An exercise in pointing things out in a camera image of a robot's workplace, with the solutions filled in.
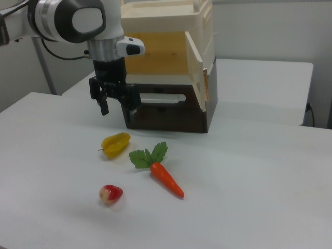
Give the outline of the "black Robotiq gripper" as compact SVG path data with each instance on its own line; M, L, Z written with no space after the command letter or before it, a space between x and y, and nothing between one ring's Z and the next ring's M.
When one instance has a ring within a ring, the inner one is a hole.
M102 116L109 113L107 98L117 99L126 112L135 111L141 105L139 87L126 83L125 59L104 62L93 60L95 76L89 79L90 96L96 100Z

